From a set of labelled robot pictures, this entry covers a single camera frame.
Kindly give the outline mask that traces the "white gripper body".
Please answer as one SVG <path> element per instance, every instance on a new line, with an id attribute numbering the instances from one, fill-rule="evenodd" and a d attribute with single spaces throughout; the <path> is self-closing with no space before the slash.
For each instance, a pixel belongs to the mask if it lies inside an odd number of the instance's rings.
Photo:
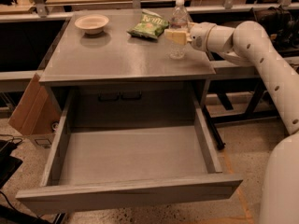
<path id="1" fill-rule="evenodd" d="M 207 51 L 208 36 L 215 26 L 215 23 L 210 22 L 196 23 L 190 29 L 191 46 L 196 50 Z"/>

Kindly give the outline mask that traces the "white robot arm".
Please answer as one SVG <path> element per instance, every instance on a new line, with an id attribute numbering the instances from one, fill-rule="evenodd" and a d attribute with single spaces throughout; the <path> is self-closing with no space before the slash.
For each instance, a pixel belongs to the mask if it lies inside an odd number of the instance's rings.
<path id="1" fill-rule="evenodd" d="M 231 63 L 255 66 L 289 133 L 270 154 L 258 224 L 299 224 L 299 74 L 255 21 L 235 28 L 191 22 L 183 29 L 166 29 L 164 35 L 177 44 L 215 52 Z"/>

